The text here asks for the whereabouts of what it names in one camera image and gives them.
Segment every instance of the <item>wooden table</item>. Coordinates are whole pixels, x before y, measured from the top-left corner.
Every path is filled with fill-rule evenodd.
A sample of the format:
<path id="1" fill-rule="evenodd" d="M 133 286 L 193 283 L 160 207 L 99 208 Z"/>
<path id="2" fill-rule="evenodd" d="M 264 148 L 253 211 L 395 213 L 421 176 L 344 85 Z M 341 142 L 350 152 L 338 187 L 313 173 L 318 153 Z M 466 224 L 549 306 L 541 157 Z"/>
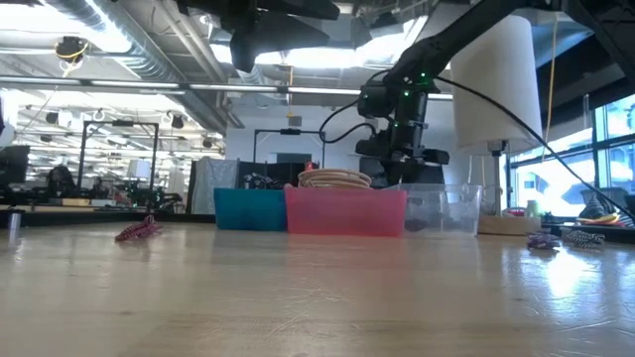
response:
<path id="1" fill-rule="evenodd" d="M 0 239 L 0 356 L 633 356 L 635 255 L 169 224 Z"/>

